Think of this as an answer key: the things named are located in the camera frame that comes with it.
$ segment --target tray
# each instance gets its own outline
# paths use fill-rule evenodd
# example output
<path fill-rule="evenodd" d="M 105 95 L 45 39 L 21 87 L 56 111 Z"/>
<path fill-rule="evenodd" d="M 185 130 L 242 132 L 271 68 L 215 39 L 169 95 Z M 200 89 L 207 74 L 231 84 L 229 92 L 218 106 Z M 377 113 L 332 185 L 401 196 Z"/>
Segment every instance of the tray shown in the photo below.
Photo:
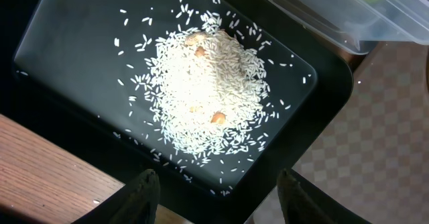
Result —
<path fill-rule="evenodd" d="M 219 184 L 219 166 L 221 164 L 219 159 L 215 159 L 212 161 L 214 164 L 207 165 L 207 168 L 196 167 L 189 168 L 189 170 L 187 168 L 188 173 L 194 176 L 192 184 L 187 183 L 183 175 L 174 168 L 163 168 L 156 164 L 148 154 L 155 144 L 159 147 L 159 143 L 155 143 L 156 136 L 145 141 L 141 138 L 141 133 L 134 135 L 133 131 L 127 135 L 127 137 L 132 137 L 131 141 L 126 141 L 127 137 L 123 139 L 126 136 L 125 132 L 121 134 L 123 136 L 121 139 L 115 139 L 111 133 L 117 131 L 118 126 L 123 129 L 131 129 L 136 125 L 141 125 L 141 121 L 144 121 L 143 118 L 151 119 L 148 116 L 148 106 L 145 105 L 138 105 L 134 109 L 133 115 L 141 116 L 140 118 L 128 117 L 127 96 L 130 91 L 134 91 L 134 87 L 125 88 L 126 91 L 124 91 L 124 88 L 121 88 L 116 82 L 118 77 L 130 75 L 125 64 L 135 62 L 138 58 L 143 63 L 144 56 L 134 52 L 134 55 L 126 54 L 127 57 L 118 60 L 113 38 L 119 34 L 118 38 L 130 39 L 128 45 L 125 45 L 126 50 L 124 51 L 131 52 L 134 44 L 138 43 L 137 38 L 141 38 L 141 33 L 138 33 L 142 30 L 140 19 L 150 13 L 156 15 L 153 16 L 154 19 L 157 17 L 162 19 L 160 20 L 161 26 L 154 27 L 156 23 L 154 20 L 154 25 L 146 34 L 165 35 L 166 27 L 171 27 L 169 24 L 172 19 L 175 19 L 174 15 L 170 13 L 173 6 L 168 3 L 170 1 L 174 3 L 176 13 L 180 4 L 178 0 L 161 0 L 162 3 L 155 5 L 147 3 L 154 1 L 157 0 L 41 0 L 39 9 L 16 54 L 15 61 L 18 68 L 15 70 L 25 71 L 29 74 L 29 76 L 25 76 L 18 73 L 20 80 L 29 83 L 24 85 L 36 87 L 43 95 L 47 95 L 55 99 L 59 105 L 71 109 L 72 114 L 61 113 L 61 110 L 57 110 L 56 114 L 49 114 L 52 117 L 67 115 L 64 120 L 66 119 L 67 125 L 71 125 L 72 128 L 60 129 L 62 132 L 69 131 L 68 140 L 64 142 L 64 137 L 58 136 L 56 133 L 54 133 L 55 137 L 48 139 L 122 181 L 129 180 L 143 169 L 154 168 L 160 175 L 162 183 L 161 204 L 195 223 L 207 223 L 207 217 L 212 217 L 214 222 L 242 222 L 273 187 L 279 169 L 283 166 L 291 166 L 345 103 L 351 90 L 351 73 L 344 62 L 319 45 L 310 44 L 310 46 L 308 42 L 303 42 L 302 38 L 306 38 L 312 43 L 314 40 L 309 38 L 303 29 L 297 28 L 298 26 L 290 19 L 276 12 L 277 9 L 271 7 L 266 1 L 245 0 L 249 3 L 244 6 L 242 3 L 234 4 L 234 2 L 237 3 L 236 0 L 226 0 L 236 9 L 228 5 L 226 1 L 215 5 L 216 11 L 221 14 L 225 14 L 228 10 L 237 13 L 243 27 L 251 25 L 252 21 L 248 21 L 239 12 L 244 13 L 264 29 L 263 36 L 273 42 L 272 51 L 267 51 L 267 55 L 262 54 L 259 57 L 266 59 L 268 56 L 274 62 L 282 61 L 293 64 L 293 67 L 289 68 L 280 68 L 277 65 L 276 68 L 273 66 L 271 69 L 267 64 L 267 81 L 273 89 L 272 91 L 276 92 L 275 100 L 278 102 L 279 97 L 283 100 L 289 97 L 293 107 L 286 111 L 278 122 L 273 122 L 269 128 L 262 129 L 268 132 L 272 139 L 266 150 L 251 153 L 252 157 L 257 159 L 252 167 L 252 163 L 242 160 L 243 164 L 246 163 L 242 166 L 245 173 L 224 175 L 224 185 L 221 186 Z M 189 2 L 201 7 L 200 11 L 203 11 L 205 7 L 213 8 L 214 6 L 211 0 L 189 0 Z M 259 7 L 252 9 L 254 3 L 257 3 Z M 119 9 L 127 10 L 129 18 L 127 27 L 123 27 L 124 15 L 119 13 Z M 298 44 L 292 43 L 291 37 L 294 36 L 289 30 L 282 32 L 278 23 L 286 23 L 288 28 L 294 27 L 296 31 L 292 31 L 292 33 L 303 34 L 303 36 L 295 37 Z M 269 33 L 289 46 L 291 50 L 273 39 Z M 254 47 L 246 42 L 247 39 L 250 38 L 246 37 L 242 44 L 246 48 Z M 305 52 L 314 55 L 309 57 Z M 307 83 L 303 85 L 302 77 L 308 75 L 312 77 L 309 76 Z M 332 87 L 331 84 L 335 81 L 341 82 L 342 86 L 339 87 L 339 90 L 335 89 L 334 93 L 332 88 L 327 87 Z M 324 98 L 326 102 L 316 100 L 318 101 L 316 107 L 314 98 L 317 96 L 320 98 L 323 90 L 326 91 L 324 96 L 331 97 L 329 99 L 331 101 L 328 101 L 327 98 Z M 324 107 L 324 110 L 318 115 L 308 116 L 309 119 L 305 118 L 305 113 L 314 114 L 314 110 L 319 109 L 318 107 Z M 50 112 L 56 112 L 56 109 L 50 109 Z M 46 123 L 51 124 L 52 120 L 49 117 L 44 119 Z M 300 123 L 307 125 L 308 133 L 306 135 L 296 135 L 299 133 L 298 129 L 304 130 Z M 134 144 L 134 139 L 138 141 L 138 146 Z M 169 145 L 159 147 L 165 148 L 161 149 L 163 156 L 168 155 L 168 151 L 171 151 L 168 147 Z M 231 155 L 228 163 L 233 163 L 239 158 L 242 159 L 239 154 Z M 219 191 L 228 185 L 234 186 L 233 191 L 226 198 L 220 197 Z M 217 195 L 213 196 L 208 191 L 209 189 L 215 189 Z M 237 205 L 243 206 L 243 210 L 241 208 L 240 210 L 228 209 L 228 207 Z"/>

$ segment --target plastic container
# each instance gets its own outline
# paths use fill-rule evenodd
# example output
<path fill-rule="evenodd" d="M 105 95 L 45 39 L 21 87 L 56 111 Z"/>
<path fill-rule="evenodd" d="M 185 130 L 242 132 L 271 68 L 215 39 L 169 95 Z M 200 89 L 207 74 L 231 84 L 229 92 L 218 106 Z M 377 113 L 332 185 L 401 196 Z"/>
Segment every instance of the plastic container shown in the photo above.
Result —
<path fill-rule="evenodd" d="M 376 41 L 429 44 L 428 0 L 270 0 L 296 21 L 353 54 Z"/>

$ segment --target brown checkered surface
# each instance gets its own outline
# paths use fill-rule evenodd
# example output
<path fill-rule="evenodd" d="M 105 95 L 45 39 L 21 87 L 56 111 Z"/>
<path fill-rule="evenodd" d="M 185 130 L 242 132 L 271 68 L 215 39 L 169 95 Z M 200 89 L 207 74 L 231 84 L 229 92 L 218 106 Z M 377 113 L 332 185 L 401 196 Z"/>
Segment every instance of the brown checkered surface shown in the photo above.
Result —
<path fill-rule="evenodd" d="M 372 223 L 429 223 L 428 48 L 378 47 L 353 94 L 294 170 Z M 276 189 L 256 223 L 284 223 Z"/>

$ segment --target clear plastic container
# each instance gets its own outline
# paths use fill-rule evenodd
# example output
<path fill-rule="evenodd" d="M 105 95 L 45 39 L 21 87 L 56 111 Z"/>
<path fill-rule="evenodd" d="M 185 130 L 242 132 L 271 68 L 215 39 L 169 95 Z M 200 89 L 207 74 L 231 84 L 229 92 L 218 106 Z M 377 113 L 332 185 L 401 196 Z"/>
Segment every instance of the clear plastic container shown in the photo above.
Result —
<path fill-rule="evenodd" d="M 429 45 L 428 0 L 270 0 L 290 17 L 353 54 L 374 41 Z"/>

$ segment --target wooden surface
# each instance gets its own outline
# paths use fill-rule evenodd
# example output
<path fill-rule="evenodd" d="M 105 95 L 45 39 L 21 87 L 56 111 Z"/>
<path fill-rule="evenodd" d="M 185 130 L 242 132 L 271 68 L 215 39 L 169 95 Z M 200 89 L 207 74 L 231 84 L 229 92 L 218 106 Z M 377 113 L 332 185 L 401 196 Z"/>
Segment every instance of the wooden surface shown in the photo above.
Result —
<path fill-rule="evenodd" d="M 39 223 L 71 223 L 123 186 L 0 115 L 0 208 Z M 157 224 L 187 223 L 158 206 Z"/>

